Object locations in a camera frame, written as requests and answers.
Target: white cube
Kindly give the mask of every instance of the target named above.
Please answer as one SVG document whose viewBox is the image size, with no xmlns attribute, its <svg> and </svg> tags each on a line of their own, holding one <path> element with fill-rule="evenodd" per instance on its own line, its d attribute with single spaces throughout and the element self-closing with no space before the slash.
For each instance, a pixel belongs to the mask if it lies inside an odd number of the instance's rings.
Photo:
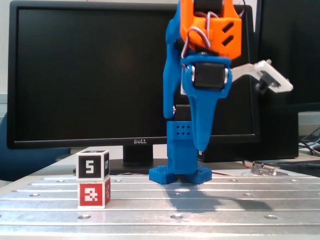
<svg viewBox="0 0 320 240">
<path fill-rule="evenodd" d="M 104 181 L 110 175 L 109 151 L 92 150 L 77 153 L 76 180 Z"/>
</svg>

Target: monitor bezel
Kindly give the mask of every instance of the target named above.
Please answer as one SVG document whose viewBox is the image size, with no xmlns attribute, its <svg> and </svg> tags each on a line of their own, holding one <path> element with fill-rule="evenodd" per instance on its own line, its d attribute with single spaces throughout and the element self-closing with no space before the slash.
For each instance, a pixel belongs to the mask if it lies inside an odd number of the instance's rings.
<svg viewBox="0 0 320 240">
<path fill-rule="evenodd" d="M 17 46 L 19 10 L 23 9 L 50 9 L 50 10 L 142 10 L 142 11 L 175 11 L 177 1 L 171 3 L 127 3 L 127 2 L 72 2 L 72 1 L 12 1 L 10 3 L 9 16 L 9 58 L 8 58 L 8 103 L 7 103 L 7 146 L 10 149 L 35 149 L 35 148 L 66 148 L 88 146 L 119 146 L 119 145 L 156 145 L 166 144 L 167 137 L 128 137 L 128 138 L 94 138 L 94 139 L 63 139 L 63 140 L 16 140 L 16 70 L 17 70 Z M 246 7 L 252 14 L 250 6 Z M 252 31 L 247 31 L 248 58 L 253 63 L 256 60 L 257 51 L 254 44 L 254 32 L 252 18 L 246 17 L 247 26 L 252 26 Z M 258 94 L 254 91 L 255 83 L 251 80 L 251 116 L 252 134 L 212 135 L 210 143 L 251 143 L 260 140 Z"/>
</svg>

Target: computer monitor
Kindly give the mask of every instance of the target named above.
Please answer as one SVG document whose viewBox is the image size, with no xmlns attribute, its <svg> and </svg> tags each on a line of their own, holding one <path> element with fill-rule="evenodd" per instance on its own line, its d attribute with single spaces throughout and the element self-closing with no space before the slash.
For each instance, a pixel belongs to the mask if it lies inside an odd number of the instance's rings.
<svg viewBox="0 0 320 240">
<path fill-rule="evenodd" d="M 152 157 L 152 145 L 167 140 L 162 76 L 166 28 L 176 7 L 12 1 L 8 147 L 124 145 L 126 158 L 126 146 L 140 146 L 130 153 L 136 157 L 144 150 L 150 156 L 151 151 Z M 249 48 L 251 7 L 246 11 L 242 57 L 233 66 L 255 61 Z M 256 95 L 250 78 L 243 78 L 218 103 L 213 142 L 258 139 Z"/>
<path fill-rule="evenodd" d="M 320 1 L 262 0 L 260 5 L 258 58 L 271 59 L 293 85 L 291 92 L 266 94 L 264 105 L 319 111 Z"/>
</svg>

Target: stacked cubes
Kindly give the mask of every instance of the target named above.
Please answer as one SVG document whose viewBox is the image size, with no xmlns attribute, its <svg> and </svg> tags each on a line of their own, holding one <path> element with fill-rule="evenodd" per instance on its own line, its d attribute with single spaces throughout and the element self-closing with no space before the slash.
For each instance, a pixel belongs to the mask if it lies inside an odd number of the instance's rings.
<svg viewBox="0 0 320 240">
<path fill-rule="evenodd" d="M 77 153 L 78 208 L 104 209 L 111 199 L 109 151 Z"/>
</svg>

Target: desk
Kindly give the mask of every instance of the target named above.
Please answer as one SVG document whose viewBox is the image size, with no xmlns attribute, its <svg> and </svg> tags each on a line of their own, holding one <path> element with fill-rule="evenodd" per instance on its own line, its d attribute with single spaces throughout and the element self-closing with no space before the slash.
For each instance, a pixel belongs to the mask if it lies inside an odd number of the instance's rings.
<svg viewBox="0 0 320 240">
<path fill-rule="evenodd" d="M 320 238 L 317 177 L 252 176 L 238 162 L 213 163 L 215 170 L 235 176 L 214 175 L 201 185 L 159 185 L 145 175 L 118 175 L 111 177 L 106 209 L 80 210 L 70 174 L 75 162 L 70 156 L 0 188 L 1 240 Z M 239 169 L 223 169 L 227 164 Z M 78 219 L 82 215 L 91 217 Z"/>
</svg>

